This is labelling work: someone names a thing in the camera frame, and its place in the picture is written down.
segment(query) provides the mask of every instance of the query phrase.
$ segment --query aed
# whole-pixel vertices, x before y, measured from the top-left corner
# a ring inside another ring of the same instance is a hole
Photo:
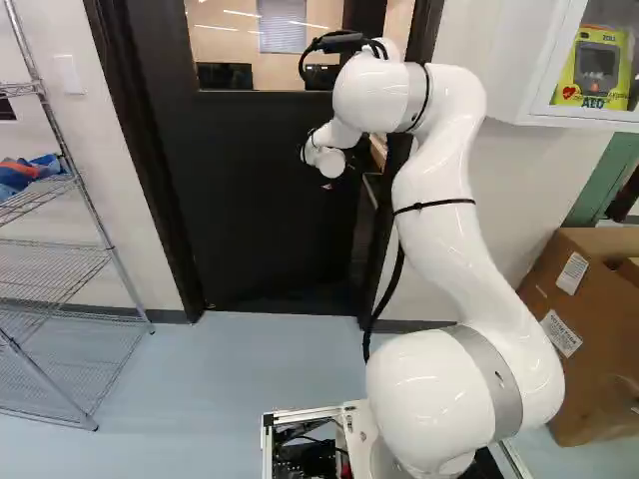
[[[627,110],[631,59],[629,34],[598,25],[577,31],[552,97],[552,105]]]

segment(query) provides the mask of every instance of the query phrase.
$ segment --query white wall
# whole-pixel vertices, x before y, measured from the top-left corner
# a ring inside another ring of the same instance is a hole
[[[476,48],[487,50],[489,35],[478,32],[469,8],[482,2],[447,0],[437,37],[434,62],[473,55],[473,38],[488,38]],[[486,119],[470,156],[470,181],[479,222],[497,266],[517,286],[558,228],[594,170],[611,133],[592,130],[515,127]],[[396,254],[390,240],[377,297],[386,288]],[[458,319],[445,293],[428,284],[407,264],[384,319]]]
[[[109,96],[82,0],[17,0],[25,31],[67,143],[146,308],[182,309],[173,276]],[[62,93],[52,57],[72,54],[87,94]],[[0,8],[0,81],[28,81]],[[34,97],[11,101],[17,122],[0,122],[0,156],[58,151]],[[98,237],[77,195],[65,196],[0,231],[4,238],[82,242]],[[130,305],[110,267],[73,302]]]
[[[403,58],[408,45],[410,22],[415,0],[388,0],[383,22],[383,36],[394,42]]]

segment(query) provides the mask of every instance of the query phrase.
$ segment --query black cable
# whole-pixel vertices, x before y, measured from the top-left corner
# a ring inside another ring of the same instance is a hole
[[[397,258],[395,259],[395,266],[392,269],[392,275],[390,276],[390,282],[388,283],[388,287],[386,288],[385,293],[379,300],[379,304],[372,312],[370,317],[370,321],[366,325],[366,329],[363,332],[363,339],[361,341],[361,349],[363,351],[363,362],[368,362],[368,358],[370,357],[370,337],[372,336],[372,330],[374,329],[375,323],[381,316],[384,308],[392,298],[392,295],[395,293],[397,289],[397,285],[399,284],[399,279],[401,278],[401,270],[403,269],[403,261],[405,258],[405,254],[403,252],[403,248],[401,247],[401,243],[397,245]]]
[[[306,441],[310,441],[310,442],[316,442],[318,444],[326,444],[329,441],[332,441],[332,439],[325,439],[325,440],[321,440],[321,439],[315,439],[314,437],[309,437],[309,436],[298,436],[296,437],[296,439],[305,439]],[[339,451],[342,454],[345,454],[346,456],[348,455],[348,451],[346,451],[345,449],[341,449],[340,447],[335,447],[335,451]]]
[[[469,203],[471,205],[475,205],[475,200],[473,200],[472,198],[452,198],[450,200],[437,200],[436,202],[415,203],[414,205],[410,205],[409,207],[400,208],[396,212],[393,212],[392,215],[396,217],[397,215],[401,215],[402,213],[406,212],[423,210],[424,208],[430,207],[439,207],[441,205],[454,205],[458,203]]]
[[[386,51],[386,47],[383,46],[383,43],[379,42],[378,40],[366,40],[365,43],[373,50],[372,54],[376,58],[379,58],[379,53],[376,52],[376,49],[378,48],[383,54],[383,59],[388,60],[388,52]]]
[[[304,61],[311,52],[317,50],[324,50],[325,53],[340,53],[346,51],[337,49],[335,45],[329,47],[326,43],[320,44],[321,40],[326,37],[334,37],[339,35],[358,35],[358,37],[354,40],[347,39],[346,41],[348,42],[348,45],[344,46],[344,48],[359,50],[362,45],[368,45],[370,47],[370,50],[372,50],[372,54],[375,56],[375,58],[380,58],[379,52],[381,52],[381,56],[383,56],[383,59],[388,60],[388,52],[381,42],[363,38],[361,34],[357,34],[357,32],[354,32],[352,30],[335,30],[334,32],[328,32],[321,35],[320,37],[313,38],[311,44],[308,45],[307,48],[300,55],[300,60],[298,61],[298,73],[300,74],[300,78],[302,78],[305,83],[308,82],[308,79],[307,73],[304,70]]]

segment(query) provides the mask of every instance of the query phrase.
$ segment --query baseboard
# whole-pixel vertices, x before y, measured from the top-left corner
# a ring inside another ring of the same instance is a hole
[[[429,329],[441,329],[443,327],[455,325],[455,321],[411,321],[403,319],[378,319],[375,323],[374,332],[383,332],[386,334],[403,334],[407,332],[426,331]]]
[[[135,307],[92,306],[89,304],[65,304],[60,310],[119,316],[135,316],[137,314]],[[187,314],[180,309],[147,309],[146,312],[149,320],[154,323],[191,324]]]
[[[46,309],[51,307],[50,303],[42,301],[24,301],[3,299],[3,304],[7,306],[15,306],[20,308]],[[117,306],[94,306],[90,304],[63,304],[59,311],[68,312],[86,312],[89,314],[114,314],[118,316],[135,316],[138,311],[135,307],[117,307]],[[187,314],[180,309],[147,309],[147,317],[154,323],[167,324],[192,324]]]

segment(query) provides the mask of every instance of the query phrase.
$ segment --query wire shelving rack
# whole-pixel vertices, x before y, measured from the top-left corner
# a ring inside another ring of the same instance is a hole
[[[0,413],[97,430],[93,414],[154,327],[64,141],[14,2],[3,2],[31,81],[0,83],[0,99],[38,97],[67,173],[34,182],[0,203],[0,228],[77,190],[101,243],[0,239]],[[137,313],[97,314],[65,306],[108,263]]]

